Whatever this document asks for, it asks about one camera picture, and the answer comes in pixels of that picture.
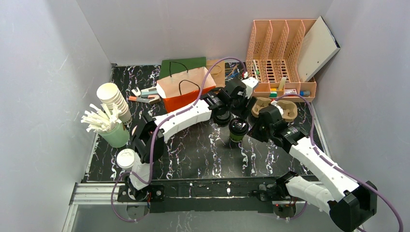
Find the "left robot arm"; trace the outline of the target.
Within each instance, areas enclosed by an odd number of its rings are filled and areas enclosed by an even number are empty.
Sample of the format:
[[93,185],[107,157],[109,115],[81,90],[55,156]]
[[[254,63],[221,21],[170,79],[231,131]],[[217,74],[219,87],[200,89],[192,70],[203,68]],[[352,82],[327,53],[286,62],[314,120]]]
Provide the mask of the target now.
[[232,115],[247,118],[256,102],[252,94],[258,84],[254,77],[235,78],[218,93],[209,91],[198,101],[178,110],[156,117],[144,114],[132,132],[131,148],[137,156],[129,175],[129,185],[139,191],[150,184],[153,163],[162,157],[165,143],[176,133],[209,120],[224,127]]

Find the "orange paper bag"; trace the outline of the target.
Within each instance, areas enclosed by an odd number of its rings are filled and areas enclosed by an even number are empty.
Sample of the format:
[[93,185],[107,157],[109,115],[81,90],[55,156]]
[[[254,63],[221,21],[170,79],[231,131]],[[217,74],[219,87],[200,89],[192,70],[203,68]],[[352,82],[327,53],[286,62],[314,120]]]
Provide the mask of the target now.
[[157,92],[168,113],[194,102],[201,87],[203,94],[216,87],[212,76],[210,74],[205,76],[207,71],[205,67],[195,68],[174,73],[157,81]]

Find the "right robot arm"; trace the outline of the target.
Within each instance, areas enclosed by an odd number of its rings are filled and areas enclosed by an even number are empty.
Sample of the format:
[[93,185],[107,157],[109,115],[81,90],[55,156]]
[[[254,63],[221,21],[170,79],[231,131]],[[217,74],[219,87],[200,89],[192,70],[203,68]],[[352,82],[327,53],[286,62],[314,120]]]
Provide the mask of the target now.
[[289,171],[276,179],[275,184],[262,185],[252,194],[261,201],[296,197],[326,212],[344,232],[352,232],[377,212],[374,185],[357,181],[338,171],[339,166],[311,141],[305,130],[289,126],[282,117],[283,110],[270,105],[259,111],[256,123],[248,133],[267,142],[271,140],[291,156],[302,162],[321,181],[316,185],[295,172]]

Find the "single green paper cup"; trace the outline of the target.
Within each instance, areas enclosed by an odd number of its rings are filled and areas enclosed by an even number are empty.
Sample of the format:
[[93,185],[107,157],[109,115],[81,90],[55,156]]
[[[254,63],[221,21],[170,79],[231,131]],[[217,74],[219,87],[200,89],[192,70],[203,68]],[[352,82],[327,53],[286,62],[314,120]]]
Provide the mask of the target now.
[[246,134],[242,134],[242,133],[236,134],[236,133],[230,132],[230,140],[234,143],[239,143],[243,140],[245,135]]

